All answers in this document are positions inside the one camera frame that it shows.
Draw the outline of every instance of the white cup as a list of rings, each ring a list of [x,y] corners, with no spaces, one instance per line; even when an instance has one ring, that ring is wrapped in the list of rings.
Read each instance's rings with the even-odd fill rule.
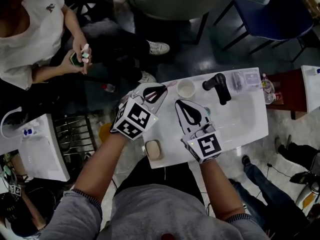
[[[196,92],[194,82],[189,79],[182,79],[176,86],[176,91],[182,98],[190,98]]]

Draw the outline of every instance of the striped sleeve cuff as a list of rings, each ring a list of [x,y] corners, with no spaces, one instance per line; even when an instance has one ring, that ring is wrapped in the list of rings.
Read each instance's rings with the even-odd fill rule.
[[[71,191],[87,198],[89,200],[89,202],[98,210],[99,214],[100,214],[100,218],[102,220],[102,209],[101,209],[101,204],[99,203],[98,199],[94,198],[94,197],[91,197],[90,195],[82,192],[81,190],[79,189],[71,189]]]
[[[225,220],[225,222],[231,223],[231,222],[235,222],[235,221],[239,221],[239,220],[248,220],[248,221],[252,221],[252,222],[258,224],[257,220],[254,217],[252,217],[251,215],[246,214],[246,213],[232,215],[231,217],[227,218]]]

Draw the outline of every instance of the dark jeans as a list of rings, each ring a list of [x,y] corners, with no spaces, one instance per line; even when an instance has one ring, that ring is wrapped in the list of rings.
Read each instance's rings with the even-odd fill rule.
[[[246,204],[251,215],[258,221],[259,226],[263,227],[266,224],[267,218],[274,210],[279,209],[288,202],[292,202],[292,199],[272,184],[254,164],[247,164],[244,167],[244,172],[252,183],[259,187],[268,207],[252,196],[240,182],[236,182],[233,186],[240,195],[242,202]]]
[[[196,197],[205,205],[196,179],[189,169],[188,163],[185,162],[164,168],[151,169],[146,156],[136,164],[133,171],[122,182],[114,195],[116,196],[127,188],[149,184],[166,185],[180,190]]]
[[[138,82],[141,71],[135,67],[136,59],[146,58],[149,54],[149,43],[136,34],[121,29],[109,19],[88,23],[81,28],[92,50],[92,63],[102,63],[110,70],[105,83],[119,86],[120,78]],[[73,47],[73,37],[66,33],[62,37],[61,49],[52,58],[50,65],[57,66]],[[70,74],[68,77],[85,79],[81,74]]]
[[[312,169],[312,165],[319,150],[308,145],[297,145],[290,143],[288,149],[284,145],[278,148],[278,152],[287,160],[303,166],[308,171]]]

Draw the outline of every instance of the chair backrest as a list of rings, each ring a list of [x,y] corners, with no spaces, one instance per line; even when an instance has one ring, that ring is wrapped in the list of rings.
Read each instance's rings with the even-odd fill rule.
[[[265,8],[288,38],[303,36],[313,27],[312,17],[301,0],[270,0]]]
[[[129,0],[151,18],[169,21],[188,21],[202,17],[221,0]]]

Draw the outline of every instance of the dark floor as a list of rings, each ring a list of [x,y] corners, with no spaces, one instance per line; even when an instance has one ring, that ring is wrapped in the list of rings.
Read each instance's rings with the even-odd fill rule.
[[[249,55],[250,50],[265,42],[265,39],[249,35],[229,50],[221,51],[222,47],[245,32],[244,27],[239,28],[242,20],[234,7],[217,26],[213,26],[215,19],[230,1],[224,0],[219,8],[210,12],[198,45],[195,45],[194,41],[201,19],[190,22],[159,21],[127,10],[117,16],[117,21],[129,32],[134,32],[150,41],[160,41],[170,45],[169,54],[151,57],[149,61],[141,63],[141,67],[155,75],[160,83],[242,68],[259,67],[261,74],[268,75],[290,71],[301,65],[320,66],[320,51],[312,48],[307,48],[294,64],[291,63],[301,49],[296,39],[274,49],[271,45],[267,46]],[[266,4],[269,0],[254,1]],[[87,109],[93,111],[108,105],[113,106],[116,100],[129,90],[127,83],[123,82],[120,93],[114,95],[104,92],[98,83],[86,82],[84,92]],[[77,108],[73,106],[66,109],[66,112],[71,113],[75,110]]]

